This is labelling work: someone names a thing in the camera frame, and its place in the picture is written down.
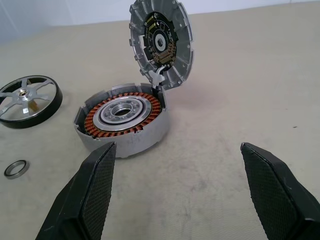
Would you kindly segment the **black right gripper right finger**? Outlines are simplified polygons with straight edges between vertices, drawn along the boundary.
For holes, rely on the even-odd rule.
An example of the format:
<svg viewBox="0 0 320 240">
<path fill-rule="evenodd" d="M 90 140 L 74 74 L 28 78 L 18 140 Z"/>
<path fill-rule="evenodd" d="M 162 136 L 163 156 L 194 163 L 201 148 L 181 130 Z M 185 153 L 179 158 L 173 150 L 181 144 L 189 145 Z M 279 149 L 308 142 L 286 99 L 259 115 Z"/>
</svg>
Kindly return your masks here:
<svg viewBox="0 0 320 240">
<path fill-rule="evenodd" d="M 251 200 L 268 240 L 320 240 L 320 203 L 271 152 L 240 147 Z"/>
</svg>

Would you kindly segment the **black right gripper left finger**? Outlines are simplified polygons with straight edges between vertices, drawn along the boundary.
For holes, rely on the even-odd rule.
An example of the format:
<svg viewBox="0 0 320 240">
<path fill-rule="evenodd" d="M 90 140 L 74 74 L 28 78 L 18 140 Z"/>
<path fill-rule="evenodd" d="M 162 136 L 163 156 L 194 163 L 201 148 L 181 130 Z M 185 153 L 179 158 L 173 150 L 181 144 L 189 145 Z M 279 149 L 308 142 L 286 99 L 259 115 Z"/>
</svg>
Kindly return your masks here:
<svg viewBox="0 0 320 240">
<path fill-rule="evenodd" d="M 117 145 L 94 150 L 55 198 L 35 240 L 101 240 Z"/>
</svg>

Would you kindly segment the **silver motor stator housing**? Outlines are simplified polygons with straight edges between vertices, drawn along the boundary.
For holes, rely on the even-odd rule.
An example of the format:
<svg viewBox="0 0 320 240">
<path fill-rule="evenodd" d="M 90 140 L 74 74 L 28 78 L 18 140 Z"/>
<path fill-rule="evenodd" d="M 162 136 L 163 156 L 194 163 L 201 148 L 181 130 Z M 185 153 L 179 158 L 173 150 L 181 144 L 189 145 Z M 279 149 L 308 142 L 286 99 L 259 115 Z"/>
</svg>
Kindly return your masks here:
<svg viewBox="0 0 320 240">
<path fill-rule="evenodd" d="M 165 90 L 148 83 L 102 90 L 78 109 L 73 125 L 90 152 L 114 142 L 117 158 L 141 153 L 169 130 Z"/>
</svg>

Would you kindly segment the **silver motor cover circuit board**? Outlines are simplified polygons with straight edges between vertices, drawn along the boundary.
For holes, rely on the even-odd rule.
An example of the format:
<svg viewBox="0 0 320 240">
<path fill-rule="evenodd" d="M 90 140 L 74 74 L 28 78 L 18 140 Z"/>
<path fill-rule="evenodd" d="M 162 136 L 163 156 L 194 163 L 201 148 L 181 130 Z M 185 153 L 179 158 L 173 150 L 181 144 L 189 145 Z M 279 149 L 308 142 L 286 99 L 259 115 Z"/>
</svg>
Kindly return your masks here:
<svg viewBox="0 0 320 240">
<path fill-rule="evenodd" d="M 189 16 L 178 0 L 135 0 L 129 8 L 130 39 L 140 73 L 155 87 L 179 87 L 194 60 Z"/>
</svg>

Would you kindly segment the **black rotor silver spokes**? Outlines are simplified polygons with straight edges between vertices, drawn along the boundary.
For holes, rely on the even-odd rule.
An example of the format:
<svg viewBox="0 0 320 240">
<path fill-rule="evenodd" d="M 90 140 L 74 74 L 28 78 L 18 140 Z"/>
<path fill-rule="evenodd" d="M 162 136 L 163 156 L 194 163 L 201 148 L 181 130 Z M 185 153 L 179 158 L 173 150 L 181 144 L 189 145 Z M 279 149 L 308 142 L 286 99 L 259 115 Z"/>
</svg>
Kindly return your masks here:
<svg viewBox="0 0 320 240">
<path fill-rule="evenodd" d="M 39 89 L 48 85 L 54 86 L 53 96 L 38 93 Z M 11 129 L 26 129 L 52 117 L 62 104 L 63 93 L 53 78 L 30 75 L 15 79 L 0 88 L 0 105 L 6 98 L 11 98 L 11 101 L 0 108 L 0 124 Z M 23 117 L 4 119 L 3 115 L 15 105 L 21 106 Z"/>
</svg>

